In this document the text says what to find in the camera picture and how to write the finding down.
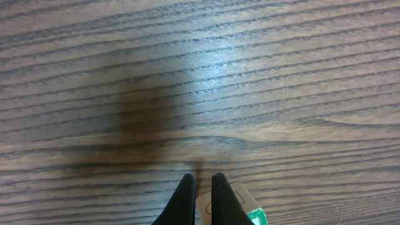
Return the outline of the green letter B block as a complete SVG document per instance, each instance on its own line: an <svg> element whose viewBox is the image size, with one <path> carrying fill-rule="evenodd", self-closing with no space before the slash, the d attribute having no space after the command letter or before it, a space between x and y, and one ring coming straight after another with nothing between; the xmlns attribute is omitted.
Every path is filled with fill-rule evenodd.
<svg viewBox="0 0 400 225"><path fill-rule="evenodd" d="M230 183L243 210L255 225L268 225L268 219L262 207L251 196L249 191L239 181ZM202 194L196 198L196 211L199 213L200 224L211 225L212 206L211 192Z"/></svg>

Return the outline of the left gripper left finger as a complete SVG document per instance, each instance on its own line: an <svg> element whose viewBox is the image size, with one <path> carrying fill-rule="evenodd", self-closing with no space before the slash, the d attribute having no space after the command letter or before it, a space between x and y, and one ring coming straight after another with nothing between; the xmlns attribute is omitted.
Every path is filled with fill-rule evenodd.
<svg viewBox="0 0 400 225"><path fill-rule="evenodd" d="M152 225L194 225L196 180L185 174L166 207Z"/></svg>

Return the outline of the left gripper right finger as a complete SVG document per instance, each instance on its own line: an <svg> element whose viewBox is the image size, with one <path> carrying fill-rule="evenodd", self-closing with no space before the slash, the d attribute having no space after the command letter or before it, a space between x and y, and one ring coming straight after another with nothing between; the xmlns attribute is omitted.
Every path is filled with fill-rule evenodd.
<svg viewBox="0 0 400 225"><path fill-rule="evenodd" d="M253 225L223 173L212 176L212 225Z"/></svg>

